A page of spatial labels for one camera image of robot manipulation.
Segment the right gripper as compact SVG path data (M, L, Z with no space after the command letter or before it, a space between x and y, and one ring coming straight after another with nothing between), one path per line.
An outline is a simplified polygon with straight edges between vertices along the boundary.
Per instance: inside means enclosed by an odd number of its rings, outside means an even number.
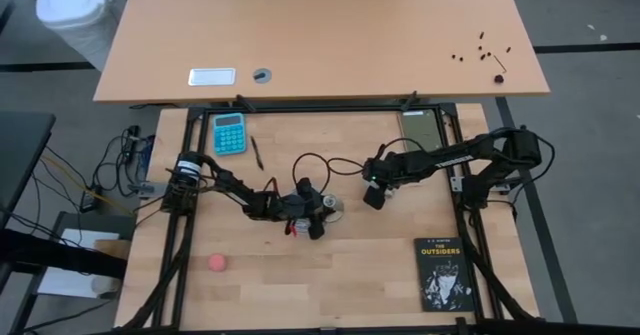
M374 157L365 161L362 177L369 184L363 197L364 203L381 210L386 202L385 188L400 177L400 172L393 161Z

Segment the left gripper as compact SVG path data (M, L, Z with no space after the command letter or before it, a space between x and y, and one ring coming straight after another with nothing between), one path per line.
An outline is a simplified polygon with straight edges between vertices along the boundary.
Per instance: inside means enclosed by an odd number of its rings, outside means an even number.
M308 177L296 182L296 193L284 197L274 196L269 204L269 219L272 222L287 222L305 218L307 206L312 204L314 189ZM311 240L318 240L325 234L324 214L309 217L307 229Z

